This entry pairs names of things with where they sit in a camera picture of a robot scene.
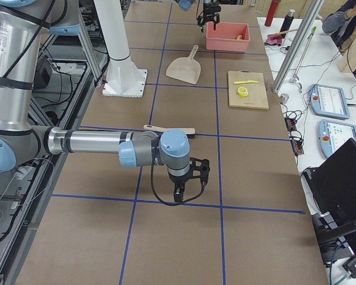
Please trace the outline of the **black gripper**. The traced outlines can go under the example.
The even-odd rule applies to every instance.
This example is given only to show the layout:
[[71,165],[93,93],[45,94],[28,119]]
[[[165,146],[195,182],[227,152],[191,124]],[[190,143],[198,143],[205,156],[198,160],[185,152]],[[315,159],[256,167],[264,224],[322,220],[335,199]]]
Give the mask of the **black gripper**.
[[204,31],[206,23],[213,23],[213,30],[216,30],[217,24],[220,23],[220,6],[218,3],[203,3],[202,12],[196,17],[197,25],[201,32]]
[[[184,204],[199,198],[208,183],[210,162],[208,159],[190,158],[189,163],[182,169],[167,168],[170,180],[174,183],[173,198],[176,204]],[[199,179],[201,190],[194,197],[184,200],[185,183],[191,179]]]

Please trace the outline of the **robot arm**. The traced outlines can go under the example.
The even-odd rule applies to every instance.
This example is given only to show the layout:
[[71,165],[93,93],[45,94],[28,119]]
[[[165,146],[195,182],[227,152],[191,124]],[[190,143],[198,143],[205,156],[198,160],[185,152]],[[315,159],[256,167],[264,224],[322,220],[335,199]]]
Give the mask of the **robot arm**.
[[77,1],[0,1],[0,173],[47,154],[115,153],[124,167],[165,165],[173,205],[184,204],[185,183],[199,179],[206,187],[210,166],[189,155],[183,131],[80,131],[28,123],[41,36],[81,32]]
[[[191,0],[178,0],[175,1],[178,6],[184,10],[188,11],[193,5],[194,1]],[[202,12],[198,13],[200,7],[200,1],[198,1],[197,10],[196,10],[196,21],[197,25],[201,29],[201,32],[204,31],[204,25],[206,23],[213,24],[213,30],[216,30],[217,24],[220,23],[220,12],[221,7],[217,1],[202,1]]]

